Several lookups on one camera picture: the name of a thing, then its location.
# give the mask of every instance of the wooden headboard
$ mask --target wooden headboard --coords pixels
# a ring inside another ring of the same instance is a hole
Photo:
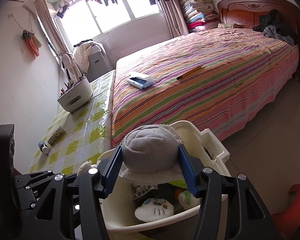
[[[247,28],[259,25],[259,15],[277,9],[283,20],[298,34],[300,55],[300,9],[293,3],[287,0],[222,0],[217,7],[222,23],[237,23]]]

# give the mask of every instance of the small bottle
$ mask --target small bottle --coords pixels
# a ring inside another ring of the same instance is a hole
[[[39,147],[40,151],[42,151],[44,154],[48,154],[49,148],[47,147],[47,145],[44,142],[39,142],[38,147]]]

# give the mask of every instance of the checkered tablecloth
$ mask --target checkered tablecloth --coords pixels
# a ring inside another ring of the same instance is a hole
[[[51,146],[49,153],[39,149],[35,153],[29,173],[52,170],[66,175],[78,171],[81,164],[91,160],[96,163],[99,156],[111,149],[111,116],[115,70],[101,76],[91,83],[91,101],[72,114],[63,108],[53,119],[42,141],[63,127],[65,133]]]

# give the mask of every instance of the floor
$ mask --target floor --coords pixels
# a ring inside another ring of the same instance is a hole
[[[290,205],[288,190],[300,182],[300,83],[288,80],[274,102],[222,143],[230,152],[231,175],[244,173],[271,214],[284,211]],[[196,222],[195,216],[143,233],[156,240],[187,240]]]

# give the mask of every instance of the striped bedspread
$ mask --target striped bedspread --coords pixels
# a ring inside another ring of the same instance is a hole
[[[274,100],[298,57],[297,46],[250,29],[191,33],[124,57],[116,68],[112,146],[140,125],[178,120],[209,128],[223,140]],[[131,71],[154,76],[154,86],[141,91],[127,84]]]

